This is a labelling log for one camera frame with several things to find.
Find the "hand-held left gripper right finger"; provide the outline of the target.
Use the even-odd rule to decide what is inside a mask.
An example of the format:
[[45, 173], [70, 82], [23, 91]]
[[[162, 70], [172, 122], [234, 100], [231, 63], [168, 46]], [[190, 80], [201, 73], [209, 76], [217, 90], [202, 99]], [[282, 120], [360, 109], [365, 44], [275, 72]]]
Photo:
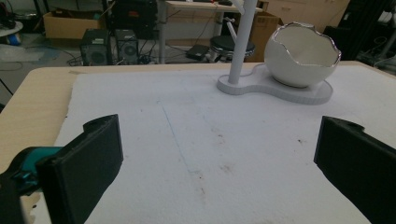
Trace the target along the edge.
[[396, 149], [351, 121], [324, 116], [314, 163], [372, 224], [396, 224]]

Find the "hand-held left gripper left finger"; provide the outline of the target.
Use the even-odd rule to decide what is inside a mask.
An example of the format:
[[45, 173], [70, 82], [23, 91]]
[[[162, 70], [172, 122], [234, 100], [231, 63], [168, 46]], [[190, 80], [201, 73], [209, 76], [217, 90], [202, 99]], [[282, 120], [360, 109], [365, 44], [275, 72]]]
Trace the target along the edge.
[[0, 224], [25, 224], [21, 197], [42, 191], [52, 224], [83, 224], [123, 162], [119, 117], [83, 125], [63, 147], [28, 147], [0, 174]]

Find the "white tree-shaped stand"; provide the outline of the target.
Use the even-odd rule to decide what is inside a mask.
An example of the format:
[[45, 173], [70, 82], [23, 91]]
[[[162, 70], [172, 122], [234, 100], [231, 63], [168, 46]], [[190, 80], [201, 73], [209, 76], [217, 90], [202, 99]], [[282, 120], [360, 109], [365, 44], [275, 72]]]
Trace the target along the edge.
[[264, 63], [255, 65], [247, 75], [241, 75], [248, 39], [256, 13], [258, 0], [247, 0], [241, 4], [238, 0], [230, 0], [241, 14], [243, 27], [236, 33], [230, 23], [227, 23], [235, 43], [230, 73], [220, 76], [217, 88], [227, 94], [242, 95], [251, 92], [261, 92], [277, 98], [303, 105], [321, 105], [332, 97], [332, 86], [324, 81], [305, 88], [293, 88], [275, 81]]

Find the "white eggshell-shaped bowl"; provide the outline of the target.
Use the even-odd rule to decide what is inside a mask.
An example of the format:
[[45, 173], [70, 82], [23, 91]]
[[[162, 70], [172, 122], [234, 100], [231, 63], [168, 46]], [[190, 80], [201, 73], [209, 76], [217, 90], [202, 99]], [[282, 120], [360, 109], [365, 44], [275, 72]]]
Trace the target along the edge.
[[312, 24], [291, 22], [277, 28], [266, 43], [264, 62], [279, 82], [305, 88], [329, 77], [342, 52]]

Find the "black computer tower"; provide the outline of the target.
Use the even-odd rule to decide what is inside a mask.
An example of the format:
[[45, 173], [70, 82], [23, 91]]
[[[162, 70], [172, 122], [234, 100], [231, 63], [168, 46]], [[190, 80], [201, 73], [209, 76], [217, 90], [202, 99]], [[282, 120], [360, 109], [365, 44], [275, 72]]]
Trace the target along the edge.
[[138, 64], [138, 40], [133, 30], [115, 31], [118, 58], [121, 64]]
[[104, 29], [87, 29], [79, 45], [84, 66], [109, 65], [109, 33]]

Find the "white foam mat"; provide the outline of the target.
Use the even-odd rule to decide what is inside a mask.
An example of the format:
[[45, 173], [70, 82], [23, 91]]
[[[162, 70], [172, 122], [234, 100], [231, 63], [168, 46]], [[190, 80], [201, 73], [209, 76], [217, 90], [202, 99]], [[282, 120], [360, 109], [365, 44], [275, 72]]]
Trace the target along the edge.
[[217, 89], [218, 78], [78, 77], [57, 144], [115, 114], [124, 155], [87, 224], [369, 224], [315, 165], [318, 131], [325, 116], [345, 119], [396, 147], [396, 77], [340, 66], [323, 105], [231, 96]]

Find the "tall cardboard box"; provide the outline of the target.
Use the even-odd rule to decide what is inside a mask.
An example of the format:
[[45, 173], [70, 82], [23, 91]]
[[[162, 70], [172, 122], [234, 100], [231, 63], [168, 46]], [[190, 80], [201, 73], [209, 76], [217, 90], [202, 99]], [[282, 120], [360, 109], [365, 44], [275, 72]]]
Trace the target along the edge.
[[267, 41], [283, 21], [276, 15], [268, 12], [258, 12], [254, 16], [249, 41], [255, 45], [254, 53], [247, 58], [250, 63], [262, 63]]

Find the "black flat device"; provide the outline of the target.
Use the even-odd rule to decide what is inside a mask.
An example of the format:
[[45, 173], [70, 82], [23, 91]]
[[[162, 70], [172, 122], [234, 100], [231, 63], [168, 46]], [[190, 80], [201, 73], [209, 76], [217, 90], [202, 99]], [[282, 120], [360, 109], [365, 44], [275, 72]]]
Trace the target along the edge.
[[194, 45], [186, 52], [186, 57], [189, 59], [201, 61], [206, 56], [208, 51], [209, 51], [208, 46]]

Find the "black round stool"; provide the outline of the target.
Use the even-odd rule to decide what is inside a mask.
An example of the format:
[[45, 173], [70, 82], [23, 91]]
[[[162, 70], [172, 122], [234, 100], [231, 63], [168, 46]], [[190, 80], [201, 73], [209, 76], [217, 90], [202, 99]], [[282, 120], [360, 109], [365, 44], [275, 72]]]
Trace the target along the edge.
[[235, 43], [230, 35], [218, 35], [210, 39], [210, 49], [217, 54], [218, 62], [221, 58], [230, 61], [233, 58]]

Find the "white-legged desk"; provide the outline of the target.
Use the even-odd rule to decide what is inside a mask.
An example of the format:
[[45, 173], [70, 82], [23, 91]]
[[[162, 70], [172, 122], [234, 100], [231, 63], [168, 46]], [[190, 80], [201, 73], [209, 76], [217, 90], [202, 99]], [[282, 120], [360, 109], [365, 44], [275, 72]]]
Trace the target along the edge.
[[172, 1], [172, 0], [158, 0], [158, 28], [159, 28], [159, 54], [158, 63], [165, 64], [165, 27], [167, 19], [167, 9], [172, 8], [175, 10], [192, 10], [192, 11], [211, 11], [214, 17], [214, 30], [213, 35], [220, 35], [222, 28], [222, 19], [225, 12], [228, 13], [245, 13], [244, 5], [238, 0], [230, 0], [232, 4], [230, 6], [222, 6], [219, 3], [205, 3], [205, 2], [193, 2], [185, 0]]

